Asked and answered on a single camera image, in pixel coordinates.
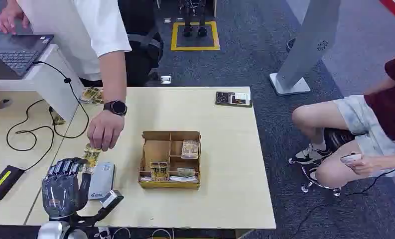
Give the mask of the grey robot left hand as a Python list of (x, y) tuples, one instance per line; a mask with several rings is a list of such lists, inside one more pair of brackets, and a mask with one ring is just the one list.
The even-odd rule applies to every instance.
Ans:
[(78, 173), (86, 162), (78, 157), (66, 158), (49, 167), (41, 184), (42, 204), (49, 219), (66, 218), (85, 207), (91, 174), (82, 173), (79, 183)]

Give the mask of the standing person's left hand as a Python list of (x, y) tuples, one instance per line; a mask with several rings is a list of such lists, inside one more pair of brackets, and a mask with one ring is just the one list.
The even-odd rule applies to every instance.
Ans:
[(108, 110), (103, 110), (90, 122), (87, 131), (90, 146), (102, 151), (113, 149), (124, 126), (124, 116), (119, 116)]

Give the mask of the seated person's hand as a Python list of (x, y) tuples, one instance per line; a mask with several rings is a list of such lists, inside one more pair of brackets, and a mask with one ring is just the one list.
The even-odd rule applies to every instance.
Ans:
[(359, 176), (369, 176), (375, 170), (374, 163), (371, 162), (371, 159), (369, 156), (361, 156), (360, 159), (348, 162), (346, 165)]

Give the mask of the standing person's right hand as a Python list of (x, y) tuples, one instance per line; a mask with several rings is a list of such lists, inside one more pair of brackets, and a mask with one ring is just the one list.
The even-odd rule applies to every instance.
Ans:
[(16, 0), (7, 0), (6, 6), (0, 13), (0, 32), (5, 34), (16, 34), (15, 22), (20, 20), (22, 27), (27, 29), (30, 21)]

